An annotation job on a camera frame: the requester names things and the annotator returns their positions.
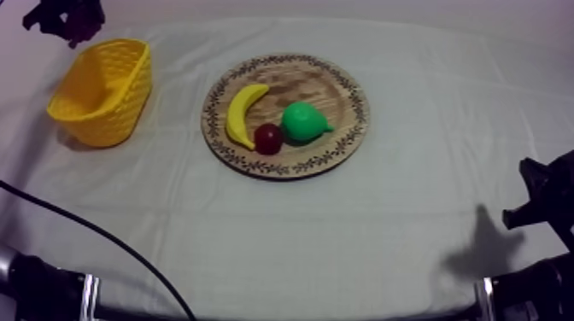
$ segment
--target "plastic fruit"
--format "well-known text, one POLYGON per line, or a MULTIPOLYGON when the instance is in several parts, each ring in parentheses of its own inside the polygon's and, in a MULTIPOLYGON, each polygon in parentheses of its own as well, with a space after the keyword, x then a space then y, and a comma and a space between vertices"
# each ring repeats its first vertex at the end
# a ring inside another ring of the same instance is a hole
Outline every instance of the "plastic fruit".
POLYGON ((283 112, 282 127, 285 134, 299 142, 310 141, 325 131, 333 131, 327 118, 307 102, 293 102, 283 112))
POLYGON ((259 154, 277 154, 283 141, 283 132, 277 125, 263 124, 255 130, 255 150, 259 154))
POLYGON ((227 109, 227 122, 225 130, 231 140, 241 143, 249 150, 255 148, 255 144, 247 136, 245 127, 245 114, 251 105, 269 91, 268 85, 248 85, 243 87, 231 100, 227 109))

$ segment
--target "woven plastic basket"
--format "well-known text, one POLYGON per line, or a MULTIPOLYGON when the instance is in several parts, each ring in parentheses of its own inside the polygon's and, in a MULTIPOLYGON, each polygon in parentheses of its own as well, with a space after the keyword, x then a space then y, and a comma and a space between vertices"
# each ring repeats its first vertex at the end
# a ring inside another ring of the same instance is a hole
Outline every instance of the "woven plastic basket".
POLYGON ((148 44, 115 39, 78 56, 47 110, 80 142, 108 147, 132 134, 150 90, 148 44))

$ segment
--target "green pear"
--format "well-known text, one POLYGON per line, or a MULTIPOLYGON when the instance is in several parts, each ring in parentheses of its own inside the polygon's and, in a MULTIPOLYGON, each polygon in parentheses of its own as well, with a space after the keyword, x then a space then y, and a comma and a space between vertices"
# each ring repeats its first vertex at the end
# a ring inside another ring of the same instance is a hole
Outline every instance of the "green pear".
POLYGON ((333 131, 327 118, 307 102, 293 102, 283 112, 282 127, 287 137, 299 141, 310 141, 325 131, 333 131))

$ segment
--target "table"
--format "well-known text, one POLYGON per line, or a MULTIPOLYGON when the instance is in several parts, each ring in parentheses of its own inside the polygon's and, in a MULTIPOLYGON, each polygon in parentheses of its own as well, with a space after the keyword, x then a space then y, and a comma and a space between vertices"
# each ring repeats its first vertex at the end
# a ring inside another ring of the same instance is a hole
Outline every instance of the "table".
MULTIPOLYGON (((527 200, 521 159, 549 162, 572 149, 574 60, 566 51, 319 18, 122 27, 94 41, 116 37, 141 38, 152 48, 155 87, 133 136, 113 149, 87 149, 45 116, 73 52, 43 40, 57 59, 37 76, 34 92, 2 103, 0 171, 131 244, 198 315, 440 311, 471 302, 477 278, 565 252, 546 225, 505 231, 501 210, 527 200), (335 171, 263 182, 223 166, 205 145, 200 114, 210 86, 236 63, 270 52, 324 57, 365 90, 369 132, 335 171)), ((104 278, 104 302, 179 312, 114 245, 2 197, 5 242, 104 278)))

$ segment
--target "wooden plate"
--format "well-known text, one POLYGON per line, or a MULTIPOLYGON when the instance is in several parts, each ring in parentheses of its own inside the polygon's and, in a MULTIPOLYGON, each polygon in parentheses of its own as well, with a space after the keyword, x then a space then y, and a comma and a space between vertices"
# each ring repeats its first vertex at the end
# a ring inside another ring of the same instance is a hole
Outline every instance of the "wooden plate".
POLYGON ((239 172, 294 179, 328 171, 349 158, 363 140, 368 120, 362 89, 340 67, 310 55, 264 55, 239 64, 214 85, 203 104, 202 132, 215 155, 239 172), (227 109, 233 97, 251 84, 267 84, 270 90, 246 115, 250 139, 262 124, 279 125, 284 108, 298 101, 313 104, 335 131, 304 146, 284 144, 273 156, 232 142, 226 134, 227 109))

